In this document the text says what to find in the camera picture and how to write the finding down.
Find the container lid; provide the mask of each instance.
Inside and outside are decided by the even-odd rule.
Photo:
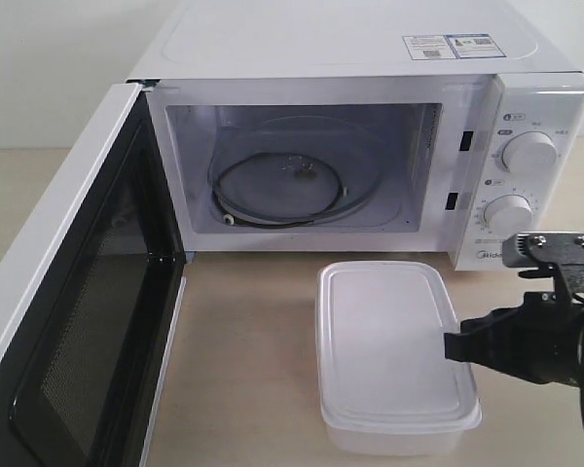
[[[456,316],[439,273],[407,262],[337,263],[320,275],[316,337],[322,414],[385,434],[462,431],[481,419],[468,364],[447,360]]]

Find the white plastic container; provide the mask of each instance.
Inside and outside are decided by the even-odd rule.
[[[482,420],[467,364],[444,357],[456,316],[439,273],[406,262],[337,263],[319,277],[322,417],[340,449],[376,455],[453,450]]]

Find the brand logo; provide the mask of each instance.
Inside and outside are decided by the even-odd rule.
[[[476,253],[476,258],[478,258],[479,260],[490,260],[501,257],[502,257],[501,253],[487,250],[479,250],[478,253]]]

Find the microwave top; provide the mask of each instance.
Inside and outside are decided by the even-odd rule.
[[[187,0],[129,78],[573,71],[504,0]]]

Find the microwave control panel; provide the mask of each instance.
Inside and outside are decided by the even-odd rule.
[[[499,106],[457,269],[502,268],[502,241],[537,228],[584,113],[581,73],[498,75],[494,85]]]

